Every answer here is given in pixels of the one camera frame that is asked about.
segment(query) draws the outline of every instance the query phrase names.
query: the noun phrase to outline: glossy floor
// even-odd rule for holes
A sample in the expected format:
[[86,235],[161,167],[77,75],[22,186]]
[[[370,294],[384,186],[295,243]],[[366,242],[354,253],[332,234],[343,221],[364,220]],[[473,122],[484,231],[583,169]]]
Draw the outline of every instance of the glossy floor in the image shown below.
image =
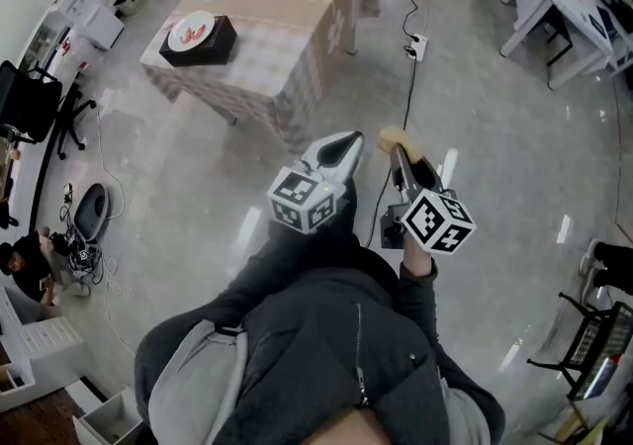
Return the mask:
[[[105,164],[125,191],[125,212],[109,221],[102,242],[107,257],[117,260],[112,279],[122,293],[104,281],[89,300],[66,301],[61,309],[86,338],[92,378],[108,393],[133,382],[134,359],[106,321],[106,293],[112,323],[132,349],[160,321],[209,301],[263,243],[264,193],[289,161],[259,124],[227,127],[196,99],[181,95],[171,104],[148,82],[138,59],[177,2],[145,0],[86,85],[103,104]],[[314,120],[317,134],[355,129],[367,137],[357,177],[361,239],[388,169],[375,149],[377,133],[403,122],[411,71],[401,29],[410,3],[381,4],[380,18],[360,22],[358,54],[342,58]],[[578,325],[558,293],[578,295],[578,259],[591,237],[622,241],[612,237],[619,147],[614,84],[599,74],[549,90],[538,32],[510,59],[501,57],[515,12],[499,0],[428,0],[426,10],[429,44],[417,68],[407,131],[436,164],[457,149],[451,185],[479,228],[457,255],[437,261],[441,341],[498,397],[507,412],[506,442],[520,443],[555,416],[567,391],[556,373],[525,364],[530,356],[560,354]],[[419,32],[422,21],[420,10],[409,31]],[[622,136],[630,141],[631,103],[618,89]],[[46,178],[40,223],[53,228],[61,228],[67,182],[79,197],[102,181],[113,213],[123,207],[101,168],[94,112],[79,131],[87,149],[79,153],[70,144],[68,159],[55,160]],[[631,144],[624,146],[625,159],[632,157]],[[631,176],[623,183],[633,189]],[[391,187],[381,211],[390,201],[396,201]],[[633,203],[622,201],[623,224],[633,225],[630,208]],[[373,247],[379,249],[376,238]],[[397,252],[384,255],[400,262]]]

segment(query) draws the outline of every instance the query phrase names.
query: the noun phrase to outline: plate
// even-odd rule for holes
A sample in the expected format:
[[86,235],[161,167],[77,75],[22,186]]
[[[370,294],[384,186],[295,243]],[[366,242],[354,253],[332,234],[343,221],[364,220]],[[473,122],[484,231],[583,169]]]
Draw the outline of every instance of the plate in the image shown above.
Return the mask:
[[167,43],[174,51],[192,49],[211,34],[215,23],[216,17],[209,11],[191,13],[174,26]]

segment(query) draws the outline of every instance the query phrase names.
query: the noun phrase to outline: checkered tablecloth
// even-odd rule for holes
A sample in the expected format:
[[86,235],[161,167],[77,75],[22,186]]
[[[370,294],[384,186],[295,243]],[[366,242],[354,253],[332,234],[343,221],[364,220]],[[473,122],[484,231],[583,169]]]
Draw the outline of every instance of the checkered tablecloth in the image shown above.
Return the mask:
[[[198,10],[230,18],[237,41],[229,63],[172,67],[158,51],[173,25]],[[186,90],[238,119],[254,117],[298,154],[312,140],[310,118],[336,56],[354,49],[357,19],[379,12],[378,0],[182,0],[140,62],[169,98]]]

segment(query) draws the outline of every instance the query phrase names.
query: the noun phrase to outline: hoodie zipper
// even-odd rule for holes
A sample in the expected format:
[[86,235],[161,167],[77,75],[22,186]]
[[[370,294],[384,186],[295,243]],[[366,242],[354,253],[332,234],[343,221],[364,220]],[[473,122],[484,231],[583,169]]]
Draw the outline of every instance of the hoodie zipper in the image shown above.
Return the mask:
[[358,380],[358,387],[360,387],[360,394],[362,400],[361,406],[367,406],[369,400],[367,399],[367,393],[365,391],[365,375],[363,374],[363,368],[360,367],[360,341],[363,336],[363,312],[360,303],[356,303],[358,309],[358,330],[356,333],[356,378]]

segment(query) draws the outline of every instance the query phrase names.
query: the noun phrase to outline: power strip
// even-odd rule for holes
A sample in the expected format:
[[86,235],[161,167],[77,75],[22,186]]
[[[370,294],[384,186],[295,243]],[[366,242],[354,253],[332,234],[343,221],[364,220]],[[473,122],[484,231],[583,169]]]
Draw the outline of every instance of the power strip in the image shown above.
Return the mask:
[[428,43],[428,39],[425,36],[421,36],[420,34],[413,34],[415,39],[411,40],[411,47],[415,50],[415,56],[411,53],[408,54],[408,57],[413,60],[414,58],[417,61],[422,61],[424,58],[424,52],[426,51],[426,43]]

